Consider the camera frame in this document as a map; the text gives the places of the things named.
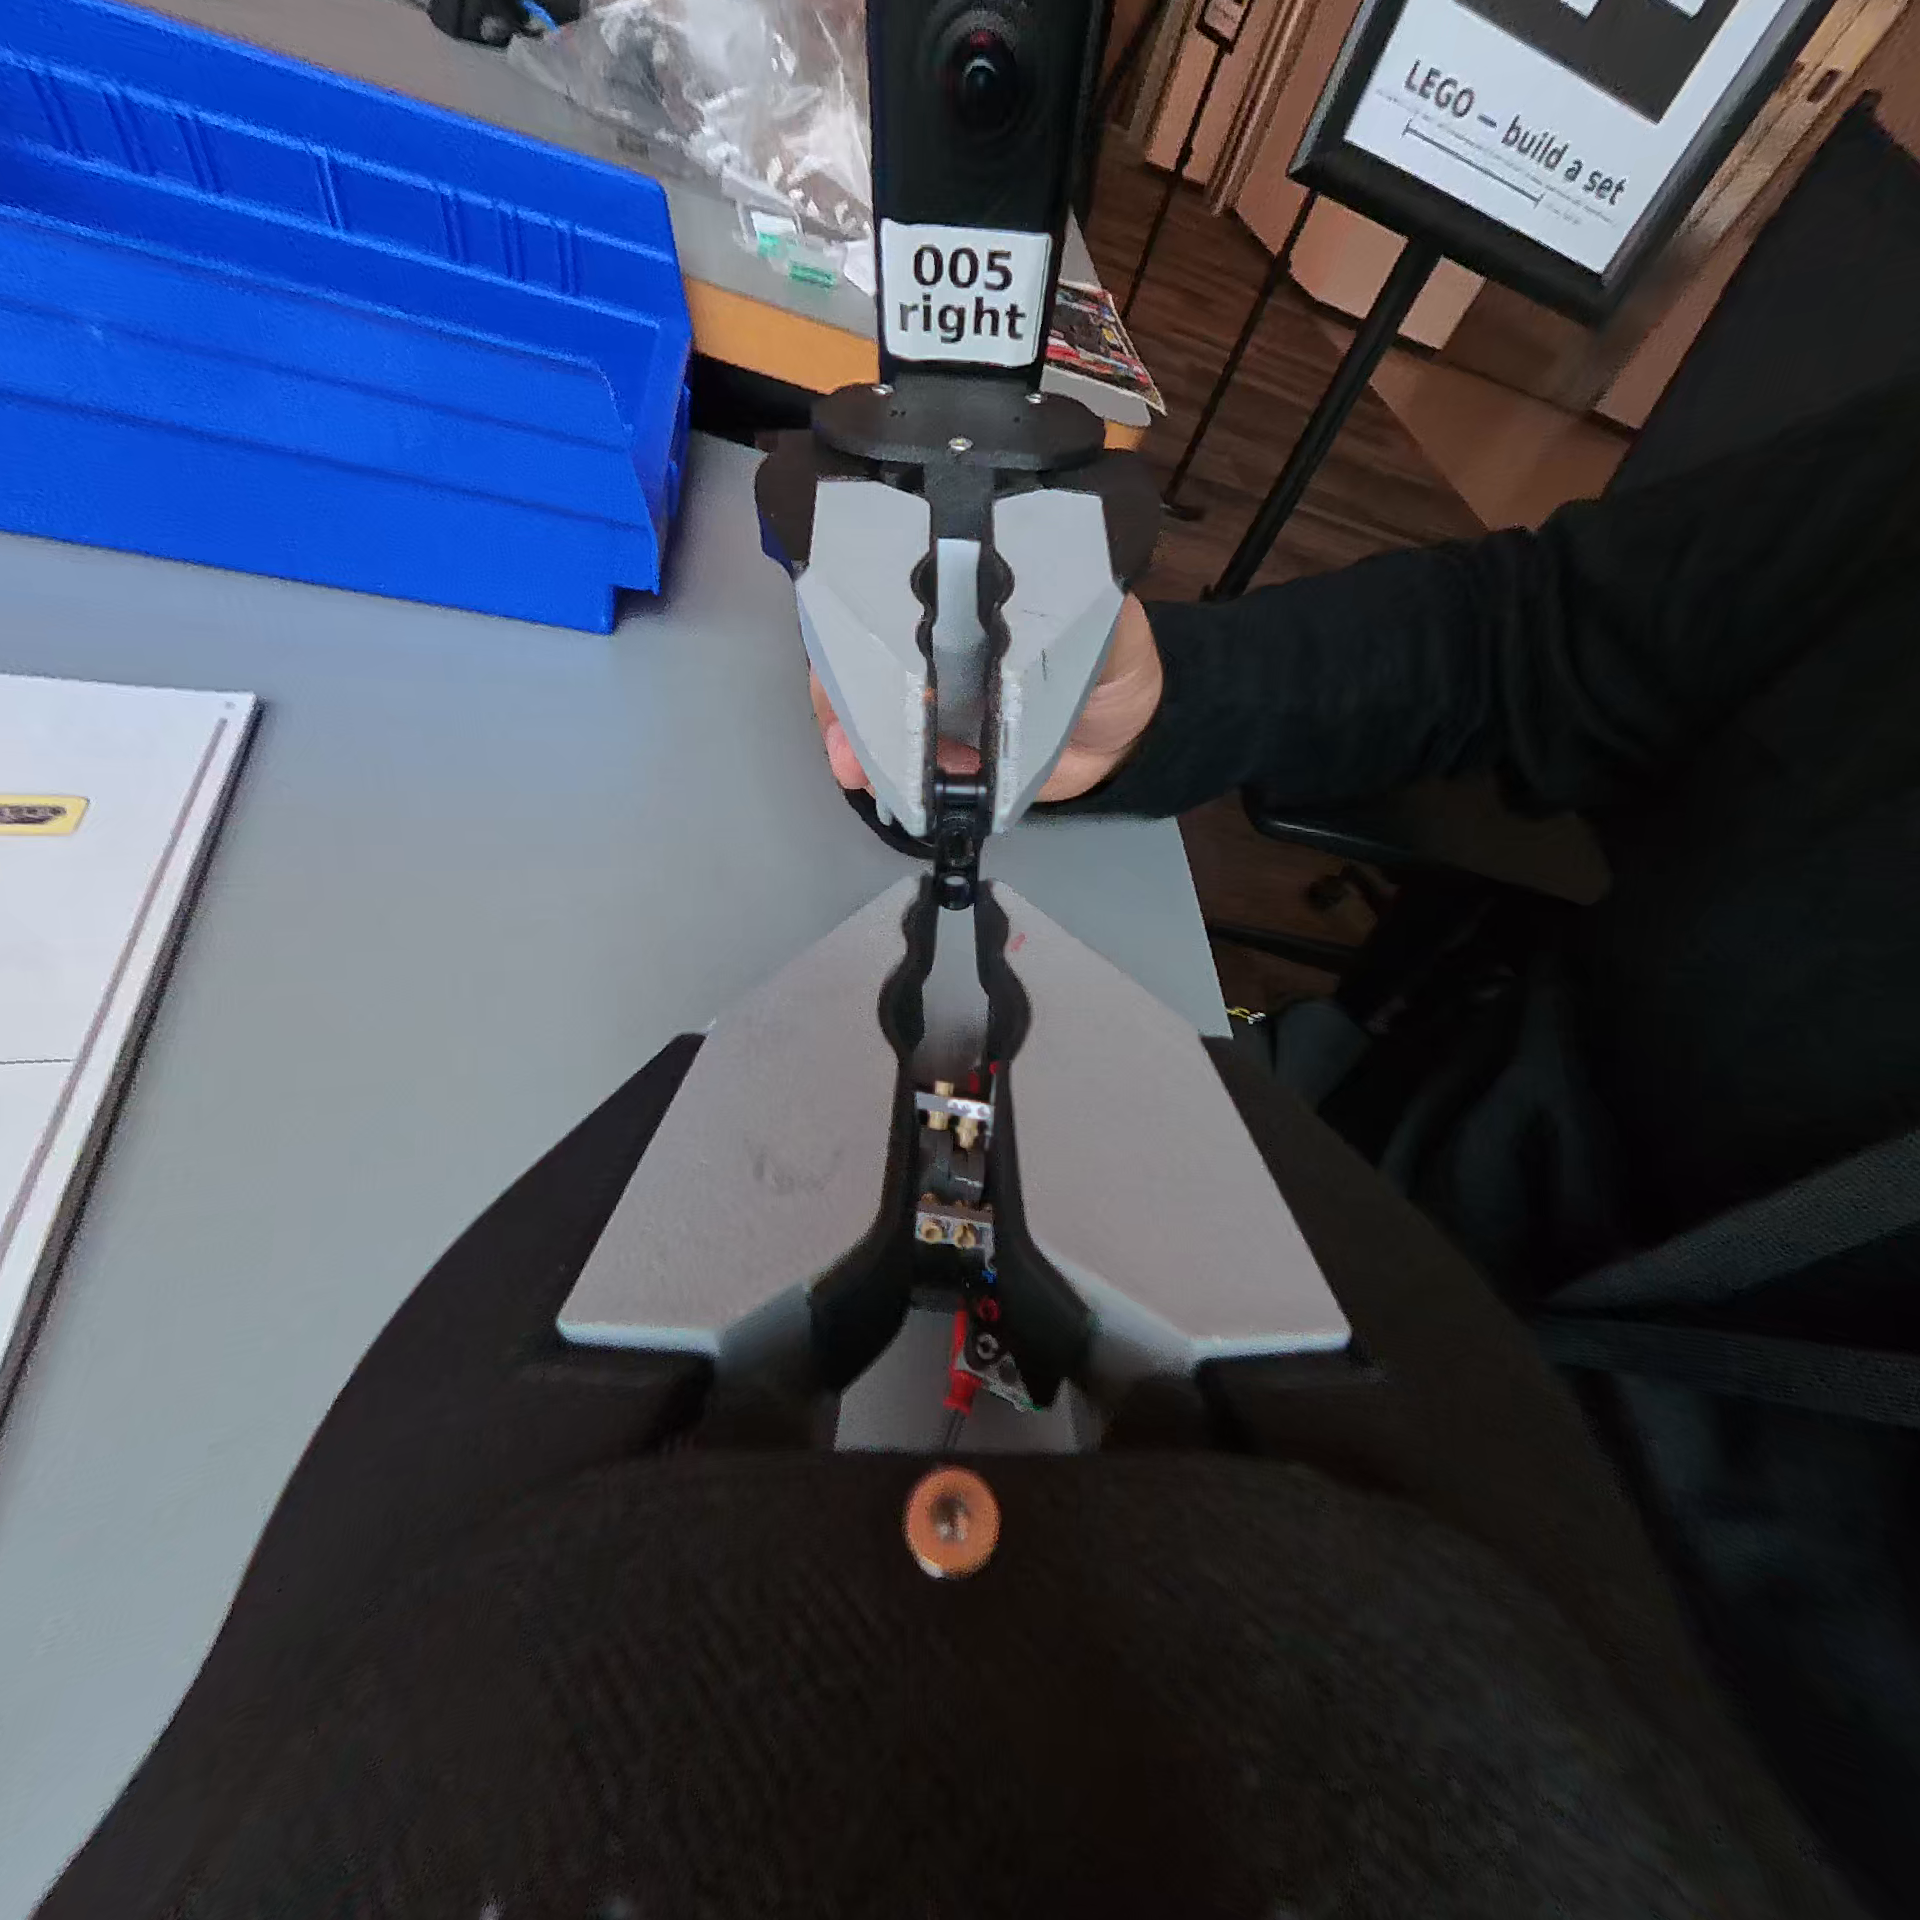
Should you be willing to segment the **blue plastic storage bin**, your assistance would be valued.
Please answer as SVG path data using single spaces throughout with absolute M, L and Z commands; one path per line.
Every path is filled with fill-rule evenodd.
M 116 5 L 2 21 L 2 205 L 387 305 L 409 261 L 689 320 L 659 182 Z
M 2 215 L 2 531 L 610 634 L 678 512 L 687 350 L 562 350 Z

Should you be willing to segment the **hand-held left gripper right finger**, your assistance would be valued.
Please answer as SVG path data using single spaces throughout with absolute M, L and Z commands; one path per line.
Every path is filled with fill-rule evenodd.
M 1042 1400 L 1332 1366 L 1353 1325 L 1203 1036 L 1005 883 L 974 909 L 1008 1345 Z

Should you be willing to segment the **white instruction booklet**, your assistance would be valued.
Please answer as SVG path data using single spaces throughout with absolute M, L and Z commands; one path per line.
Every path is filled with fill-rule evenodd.
M 239 689 L 2 676 L 2 1404 L 259 715 Z

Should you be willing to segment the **black framed sign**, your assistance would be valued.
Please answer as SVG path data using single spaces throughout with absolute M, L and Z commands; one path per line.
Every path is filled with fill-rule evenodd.
M 1362 4 L 1286 174 L 1604 323 L 1830 4 Z

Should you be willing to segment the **colourful printed leaflet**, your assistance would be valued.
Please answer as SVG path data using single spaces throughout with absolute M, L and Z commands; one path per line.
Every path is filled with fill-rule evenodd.
M 1091 282 L 1061 279 L 1056 286 L 1042 391 L 1091 410 L 1107 424 L 1109 439 L 1136 439 L 1165 415 L 1162 391 L 1112 295 Z

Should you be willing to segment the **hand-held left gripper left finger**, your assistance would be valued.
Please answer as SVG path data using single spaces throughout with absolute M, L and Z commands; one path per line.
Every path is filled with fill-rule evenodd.
M 578 1349 L 844 1392 L 911 1304 L 919 883 L 896 880 L 727 1007 L 558 1310 Z

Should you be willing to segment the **multicoloured lego assembly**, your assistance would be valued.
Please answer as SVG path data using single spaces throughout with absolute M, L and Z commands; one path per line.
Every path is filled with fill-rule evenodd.
M 1011 1347 L 1011 1321 L 998 1277 L 998 1225 L 989 1195 L 998 1069 L 992 1062 L 960 1082 L 933 1079 L 914 1094 L 917 1178 L 911 1202 L 919 1292 L 949 1306 L 942 1448 L 964 1434 L 987 1403 L 1035 1414 Z

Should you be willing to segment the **person's right forearm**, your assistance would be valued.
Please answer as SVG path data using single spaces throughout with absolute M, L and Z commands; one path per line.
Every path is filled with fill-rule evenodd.
M 1916 460 L 1836 443 L 1142 610 L 1158 694 L 1058 814 L 1162 822 L 1260 784 L 1332 808 L 1493 775 L 1522 808 L 1649 785 L 1815 634 L 1916 567 Z

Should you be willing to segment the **clear plastic bag of parts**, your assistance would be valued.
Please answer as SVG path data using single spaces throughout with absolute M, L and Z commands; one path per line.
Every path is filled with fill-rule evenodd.
M 874 295 L 861 4 L 529 4 L 506 59 L 737 209 L 742 248 Z

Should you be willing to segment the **person's right hand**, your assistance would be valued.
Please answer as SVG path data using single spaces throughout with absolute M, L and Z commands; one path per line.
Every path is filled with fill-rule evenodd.
M 1152 721 L 1165 694 L 1165 666 L 1151 634 L 1139 594 L 1122 597 L 1098 683 L 1072 729 L 1061 755 L 1035 793 L 1039 808 L 1082 799 L 1132 755 L 1139 734 Z M 847 743 L 836 713 L 814 674 L 806 674 L 806 695 L 828 758 L 828 773 L 847 793 L 870 793 L 866 773 Z

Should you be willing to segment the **black sign stand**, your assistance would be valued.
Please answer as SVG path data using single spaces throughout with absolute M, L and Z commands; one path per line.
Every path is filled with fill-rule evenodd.
M 1196 460 L 1199 447 L 1206 445 L 1212 419 L 1218 418 L 1218 410 L 1225 399 L 1229 395 L 1236 377 L 1240 372 L 1240 362 L 1245 359 L 1248 350 L 1255 346 L 1257 329 L 1275 299 L 1282 283 L 1292 279 L 1292 257 L 1304 239 L 1304 233 L 1311 220 L 1311 214 L 1319 208 L 1319 190 L 1308 188 L 1304 190 L 1304 200 L 1292 215 L 1292 224 L 1286 227 L 1286 234 L 1282 239 L 1282 248 L 1271 254 L 1268 267 L 1260 279 L 1260 286 L 1240 320 L 1240 328 L 1236 334 L 1236 340 L 1222 359 L 1212 385 L 1196 411 L 1196 419 L 1189 430 L 1189 439 L 1166 478 L 1165 494 L 1162 494 L 1162 509 L 1170 518 L 1178 522 L 1196 522 L 1199 509 L 1193 509 L 1187 503 L 1187 478 Z M 1255 515 L 1248 515 L 1245 530 L 1236 539 L 1236 549 L 1229 560 L 1222 565 L 1218 575 L 1208 589 L 1203 589 L 1203 604 L 1229 604 L 1238 599 L 1251 584 L 1260 571 L 1260 565 L 1268 560 L 1271 549 L 1275 545 L 1278 534 L 1285 531 L 1286 522 L 1296 515 L 1301 508 L 1308 484 L 1316 478 L 1319 467 L 1324 464 L 1331 447 L 1337 445 L 1339 434 L 1343 430 L 1346 419 L 1353 418 L 1353 410 L 1357 404 L 1357 395 L 1367 391 L 1371 383 L 1373 372 L 1380 369 L 1382 357 L 1388 350 L 1398 340 L 1402 324 L 1418 298 L 1425 291 L 1425 282 L 1435 272 L 1435 267 L 1442 261 L 1440 252 L 1431 246 L 1431 239 L 1420 238 L 1402 238 L 1398 254 L 1394 264 L 1388 267 L 1376 298 L 1371 305 L 1362 310 L 1357 320 L 1357 328 L 1346 343 L 1346 350 L 1339 354 L 1337 369 L 1331 372 L 1328 385 L 1316 395 L 1315 406 L 1308 410 L 1305 424 L 1301 426 L 1292 447 L 1286 451 L 1286 458 L 1282 460 L 1274 484 L 1262 494 Z

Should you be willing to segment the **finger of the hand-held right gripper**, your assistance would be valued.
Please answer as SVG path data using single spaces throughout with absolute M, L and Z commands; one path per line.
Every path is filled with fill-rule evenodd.
M 895 489 L 814 489 L 797 606 L 806 664 L 865 770 L 907 835 L 927 833 L 937 766 L 937 684 L 919 594 L 930 508 Z
M 994 499 L 989 560 L 978 751 L 989 830 L 1011 830 L 1039 803 L 1098 683 L 1122 593 L 1107 508 L 1084 490 Z

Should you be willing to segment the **black office chair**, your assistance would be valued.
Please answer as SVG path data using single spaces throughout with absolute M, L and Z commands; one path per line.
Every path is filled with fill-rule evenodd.
M 1308 970 L 1380 1000 L 1485 919 L 1586 909 L 1611 890 L 1596 833 L 1574 814 L 1533 819 L 1488 779 L 1428 779 L 1305 808 L 1268 784 L 1184 824 L 1203 927 L 1215 951 Z

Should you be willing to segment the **small black lego connector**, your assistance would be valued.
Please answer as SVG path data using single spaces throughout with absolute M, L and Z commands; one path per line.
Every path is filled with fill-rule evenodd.
M 930 890 L 941 912 L 975 904 L 982 844 L 992 830 L 992 788 L 985 773 L 937 770 L 927 803 Z

